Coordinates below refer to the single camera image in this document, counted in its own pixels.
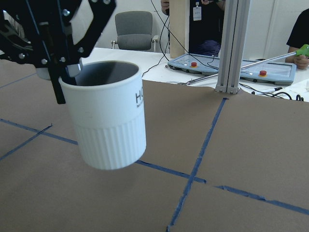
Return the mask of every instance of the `white table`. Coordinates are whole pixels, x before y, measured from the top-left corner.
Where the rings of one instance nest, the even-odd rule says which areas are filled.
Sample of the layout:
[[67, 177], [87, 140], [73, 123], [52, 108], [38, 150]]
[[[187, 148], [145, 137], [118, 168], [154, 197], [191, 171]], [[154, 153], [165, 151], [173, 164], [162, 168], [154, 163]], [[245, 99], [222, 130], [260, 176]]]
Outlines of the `white table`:
[[[108, 49], [108, 48], [94, 48], [91, 55], [88, 58], [83, 59], [83, 64], [88, 64], [92, 62], [98, 62], [102, 60], [122, 60], [135, 63], [139, 65], [141, 71], [144, 73], [150, 67], [158, 64], [159, 60], [162, 58], [161, 53], [154, 52], [142, 52], [142, 51], [127, 51], [119, 49]], [[182, 71], [172, 70], [167, 67], [167, 59], [163, 58], [160, 63], [151, 68], [147, 73], [144, 74], [144, 80], [158, 81], [158, 82], [187, 82], [192, 79], [197, 79], [202, 77], [201, 74], [191, 74]], [[268, 83], [254, 83], [245, 80], [241, 80], [240, 83], [249, 85], [257, 90], [263, 90], [273, 87], [278, 87], [274, 84]], [[215, 88], [217, 84], [217, 78], [209, 79], [201, 83], [197, 83], [193, 86], [207, 86]], [[300, 94], [304, 101], [309, 102], [309, 92], [306, 88], [309, 87], [309, 69], [306, 70], [296, 70], [295, 80], [290, 86], [283, 87], [281, 91], [287, 92], [291, 95], [293, 99], [296, 99], [296, 95]], [[241, 87], [244, 91], [251, 93], [252, 90]]]

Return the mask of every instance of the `cup rim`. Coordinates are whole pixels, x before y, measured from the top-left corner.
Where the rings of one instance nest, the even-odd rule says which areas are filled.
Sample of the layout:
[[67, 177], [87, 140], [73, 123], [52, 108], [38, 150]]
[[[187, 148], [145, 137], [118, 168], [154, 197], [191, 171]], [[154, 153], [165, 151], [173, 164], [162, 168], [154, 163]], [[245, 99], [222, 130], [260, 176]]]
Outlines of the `cup rim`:
[[85, 66], [87, 65], [91, 65], [91, 64], [97, 64], [97, 63], [110, 63], [110, 62], [117, 62], [117, 63], [127, 63], [130, 65], [134, 65], [138, 68], [137, 72], [124, 79], [121, 81], [117, 81], [117, 82], [113, 82], [113, 83], [109, 83], [109, 84], [103, 84], [103, 85], [98, 85], [98, 86], [75, 86], [75, 85], [70, 85], [68, 83], [65, 83], [62, 80], [62, 77], [58, 78], [58, 82], [60, 83], [61, 86], [65, 87], [65, 88], [69, 88], [69, 89], [78, 89], [78, 90], [95, 90], [95, 89], [107, 89], [107, 88], [115, 88], [118, 86], [122, 86], [123, 84], [129, 83], [131, 81], [133, 81], [137, 76], [140, 75], [140, 67], [137, 64], [134, 64], [132, 62], [128, 62], [128, 61], [122, 61], [122, 60], [101, 60], [101, 61], [96, 61], [96, 62], [91, 62], [88, 64], [85, 64]]

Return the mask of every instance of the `cardboard surface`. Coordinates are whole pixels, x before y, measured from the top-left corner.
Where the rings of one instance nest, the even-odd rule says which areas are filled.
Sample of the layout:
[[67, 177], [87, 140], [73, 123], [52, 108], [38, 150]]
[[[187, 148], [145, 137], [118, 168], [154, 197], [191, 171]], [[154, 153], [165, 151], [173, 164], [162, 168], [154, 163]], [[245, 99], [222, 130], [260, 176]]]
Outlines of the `cardboard surface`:
[[171, 232], [308, 230], [308, 103], [143, 85], [146, 152], [110, 172], [83, 162], [66, 105], [56, 103], [50, 82], [31, 76], [0, 88], [0, 231], [164, 232], [179, 205]]

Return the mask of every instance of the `blue tape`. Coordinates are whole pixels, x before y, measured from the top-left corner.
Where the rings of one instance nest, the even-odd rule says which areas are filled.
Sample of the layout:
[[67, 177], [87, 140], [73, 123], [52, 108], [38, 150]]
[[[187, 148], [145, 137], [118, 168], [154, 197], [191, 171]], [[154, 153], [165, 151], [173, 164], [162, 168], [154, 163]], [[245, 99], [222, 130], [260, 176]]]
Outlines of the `blue tape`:
[[32, 140], [34, 140], [36, 137], [38, 137], [40, 134], [44, 133], [46, 130], [48, 130], [49, 128], [51, 128], [53, 125], [46, 127], [45, 129], [41, 130], [40, 132], [36, 133], [34, 136], [32, 136], [31, 138], [27, 139], [26, 141], [24, 141], [22, 144], [20, 144], [19, 146], [17, 146], [16, 148], [14, 148], [13, 150], [9, 151], [8, 153], [6, 153], [5, 155], [0, 157], [0, 161], [3, 160], [4, 158], [8, 157], [10, 154], [14, 153], [15, 151], [17, 151], [18, 149], [22, 148], [23, 146], [25, 146], [26, 144], [28, 144], [29, 142], [31, 142]]
[[6, 84], [6, 85], [0, 86], [0, 88], [4, 88], [4, 87], [6, 87], [6, 86], [9, 86], [9, 85], [11, 85], [11, 84], [14, 84], [14, 83], [16, 83], [16, 82], [18, 82], [18, 81], [24, 80], [24, 79], [26, 79], [26, 78], [28, 78], [28, 77], [31, 77], [31, 76], [35, 75], [35, 74], [37, 74], [37, 73], [35, 72], [35, 73], [33, 73], [33, 74], [30, 74], [30, 75], [28, 75], [28, 76], [25, 76], [25, 77], [23, 77], [23, 78], [20, 78], [20, 79], [18, 79], [18, 80], [16, 80], [16, 81], [13, 81], [13, 82], [8, 83], [8, 84]]
[[[141, 161], [141, 160], [136, 161], [136, 163], [144, 165], [144, 166], [147, 166], [147, 167], [150, 167], [150, 168], [154, 168], [154, 169], [157, 169], [157, 170], [169, 173], [169, 174], [173, 174], [173, 175], [177, 175], [177, 176], [180, 176], [180, 177], [184, 177], [184, 178], [187, 178], [187, 179], [189, 179], [189, 177], [190, 177], [190, 175], [188, 175], [188, 174], [185, 174], [185, 173], [182, 173], [182, 172], [178, 172], [178, 171], [175, 171], [175, 170], [172, 170], [172, 169], [169, 169], [169, 168], [165, 168], [165, 167], [162, 167], [162, 166], [159, 166], [159, 165], [156, 165], [156, 164], [146, 163], [146, 162]], [[207, 182], [206, 180], [198, 178], [198, 177], [195, 177], [194, 181], [197, 181], [197, 182], [203, 183], [203, 184], [206, 184], [206, 182]]]
[[266, 202], [266, 203], [269, 203], [269, 204], [273, 204], [275, 206], [279, 206], [279, 207], [282, 207], [282, 208], [285, 208], [285, 209], [296, 211], [298, 213], [309, 215], [308, 209], [304, 209], [304, 208], [301, 208], [301, 207], [298, 207], [298, 206], [295, 206], [295, 205], [291, 205], [291, 204], [287, 204], [287, 203], [283, 203], [283, 202], [279, 202], [279, 201], [269, 201], [264, 196], [259, 196], [259, 195], [249, 193], [249, 192], [246, 192], [246, 191], [243, 191], [243, 190], [239, 190], [239, 189], [236, 189], [236, 188], [232, 188], [232, 187], [229, 187], [229, 186], [215, 186], [215, 187], [219, 188], [219, 189], [227, 190], [229, 192], [232, 192], [232, 193], [244, 196], [244, 197], [249, 197], [249, 198], [259, 200], [259, 201], [263, 201], [263, 202]]
[[186, 199], [186, 197], [188, 196], [188, 194], [189, 194], [189, 192], [191, 190], [191, 186], [192, 186], [194, 177], [196, 176], [198, 168], [199, 168], [199, 166], [200, 166], [200, 164], [202, 162], [202, 159], [203, 159], [203, 156], [205, 154], [206, 148], [207, 148], [208, 143], [209, 143], [209, 141], [211, 139], [211, 135], [213, 133], [214, 127], [215, 127], [215, 125], [216, 125], [216, 123], [217, 123], [217, 121], [219, 119], [220, 113], [221, 113], [221, 111], [223, 109], [223, 106], [224, 106], [226, 100], [228, 100], [228, 98], [223, 98], [222, 99], [221, 104], [220, 104], [220, 106], [219, 106], [219, 108], [217, 110], [217, 113], [215, 114], [215, 117], [214, 117], [214, 119], [212, 121], [212, 124], [211, 124], [211, 128], [210, 128], [210, 130], [208, 131], [208, 133], [206, 135], [206, 138], [205, 138], [204, 143], [202, 145], [201, 151], [200, 151], [200, 153], [198, 155], [198, 158], [197, 158], [197, 160], [195, 162], [193, 170], [192, 170], [192, 172], [190, 174], [190, 177], [188, 179], [187, 185], [186, 185], [186, 187], [185, 187], [185, 189], [183, 191], [183, 195], [181, 196], [181, 198], [180, 198], [180, 200], [178, 202], [178, 205], [177, 205], [177, 207], [176, 207], [176, 209], [174, 211], [174, 214], [172, 216], [172, 220], [171, 220], [170, 224], [167, 226], [166, 232], [170, 231], [170, 228], [175, 224], [177, 218], [180, 215], [180, 212], [181, 212], [181, 210], [183, 208], [185, 199]]
[[[25, 130], [28, 130], [28, 131], [31, 131], [31, 132], [35, 132], [35, 133], [39, 132], [39, 130], [37, 130], [37, 129], [33, 129], [31, 127], [27, 127], [27, 126], [24, 126], [24, 125], [21, 125], [21, 124], [17, 124], [17, 123], [14, 123], [14, 122], [2, 119], [2, 118], [0, 118], [0, 122], [4, 122], [4, 123], [9, 124], [11, 126], [22, 128], [22, 129], [25, 129]], [[72, 140], [72, 139], [67, 139], [67, 138], [64, 138], [64, 137], [61, 137], [61, 136], [58, 136], [58, 135], [54, 135], [54, 134], [51, 134], [51, 133], [47, 133], [47, 132], [43, 132], [42, 135], [45, 135], [45, 136], [48, 136], [48, 137], [51, 137], [51, 138], [54, 138], [54, 139], [58, 139], [58, 140], [64, 141], [64, 142], [69, 143], [69, 144], [77, 145], [77, 142]]]

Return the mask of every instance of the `name badge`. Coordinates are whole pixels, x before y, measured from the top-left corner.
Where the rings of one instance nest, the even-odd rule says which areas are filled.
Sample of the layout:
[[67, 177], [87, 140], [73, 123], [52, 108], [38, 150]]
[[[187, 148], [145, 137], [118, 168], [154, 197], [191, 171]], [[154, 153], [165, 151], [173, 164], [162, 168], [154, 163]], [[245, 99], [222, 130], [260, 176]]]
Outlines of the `name badge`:
[[193, 21], [202, 20], [202, 7], [193, 7]]

